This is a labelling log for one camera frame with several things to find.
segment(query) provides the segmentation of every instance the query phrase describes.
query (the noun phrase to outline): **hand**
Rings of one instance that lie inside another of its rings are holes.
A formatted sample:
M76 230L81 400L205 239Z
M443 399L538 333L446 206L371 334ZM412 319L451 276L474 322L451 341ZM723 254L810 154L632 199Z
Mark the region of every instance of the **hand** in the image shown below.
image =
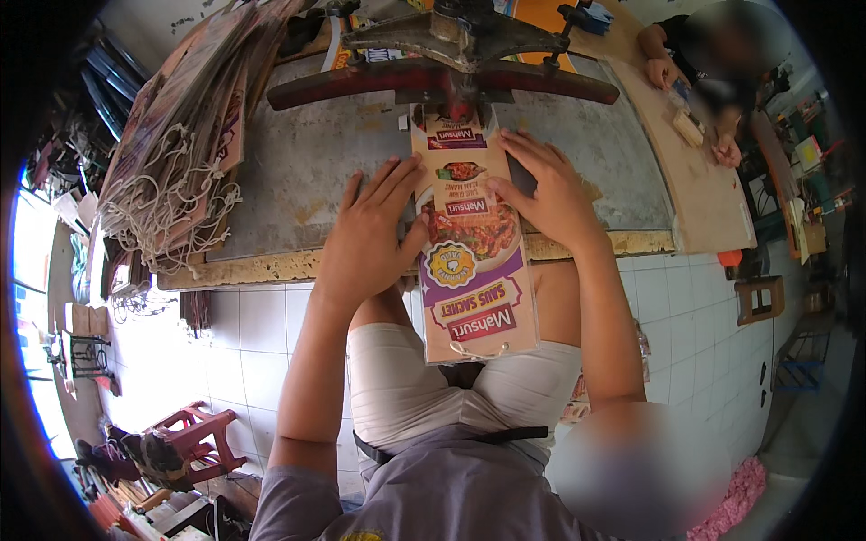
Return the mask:
M581 187L583 179L560 149L539 143L523 130L514 133L503 128L501 136L502 148L533 174L538 187L527 197L507 180L491 177L490 188L541 233L572 252L588 236L607 238Z
M662 90L670 90L670 86L674 84L680 73L670 58L650 58L647 60L645 70L649 82Z
M428 217L421 214L403 242L397 241L397 223L426 171L417 153L403 163L391 157L357 200L363 173L352 175L325 241L315 289L354 313L362 302L397 281L429 240Z
M719 144L711 145L710 149L720 165L731 168L740 166L742 156L732 133L722 133L719 136Z

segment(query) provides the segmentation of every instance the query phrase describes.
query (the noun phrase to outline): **beige shorts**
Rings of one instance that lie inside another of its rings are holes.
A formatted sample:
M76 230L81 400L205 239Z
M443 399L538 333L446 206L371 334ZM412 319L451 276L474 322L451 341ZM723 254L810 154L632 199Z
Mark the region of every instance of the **beige shorts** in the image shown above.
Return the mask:
M358 436L385 452L436 428L467 424L495 432L547 426L533 441L553 445L553 429L580 375L580 349L541 342L539 351L488 361L470 390L449 387L424 363L423 342L410 327L372 323L349 333L349 391Z

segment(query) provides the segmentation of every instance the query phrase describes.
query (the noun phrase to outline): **metal table surface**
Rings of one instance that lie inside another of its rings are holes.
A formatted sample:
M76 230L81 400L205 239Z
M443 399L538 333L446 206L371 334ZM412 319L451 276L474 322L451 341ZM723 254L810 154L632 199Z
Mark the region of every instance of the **metal table surface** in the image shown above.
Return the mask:
M593 206L608 230L671 229L667 187L628 96L602 62L570 57L579 73L617 85L617 103L515 91L514 104L494 105L501 126L525 128L561 148L601 196ZM318 72L322 58L276 66L267 88ZM389 156L411 153L409 133L397 128L408 110L394 105L390 91L284 111L261 100L236 177L243 202L229 213L230 237L206 260L320 248L352 173L360 168L369 177ZM512 164L514 181L525 182L527 173ZM411 214L407 208L406 217Z

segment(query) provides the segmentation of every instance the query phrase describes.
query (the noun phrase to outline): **person's left hand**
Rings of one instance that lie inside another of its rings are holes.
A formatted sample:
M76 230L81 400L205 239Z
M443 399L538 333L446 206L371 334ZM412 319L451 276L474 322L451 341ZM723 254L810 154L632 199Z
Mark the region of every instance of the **person's left hand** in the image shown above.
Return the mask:
M733 135L720 135L719 144L711 145L710 149L713 151L715 158L719 160L720 165L731 168L740 166L742 156L740 155L740 148L734 141Z
M357 199L363 173L352 175L337 222L325 241L315 289L354 312L362 302L397 281L430 238L428 217L422 213L403 242L397 240L397 223L426 171L417 153L402 163L394 156L379 168Z

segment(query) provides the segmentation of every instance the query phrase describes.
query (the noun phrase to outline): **window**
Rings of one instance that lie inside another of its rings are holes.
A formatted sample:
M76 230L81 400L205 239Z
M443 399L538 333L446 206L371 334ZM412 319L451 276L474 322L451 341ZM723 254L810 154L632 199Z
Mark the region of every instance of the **window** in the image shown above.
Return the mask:
M54 244L57 214L38 197L20 190L15 206L12 277L15 315L23 368L29 379L36 413L51 450L58 459L75 457L75 450L54 379L54 367L42 348L48 328L48 262Z

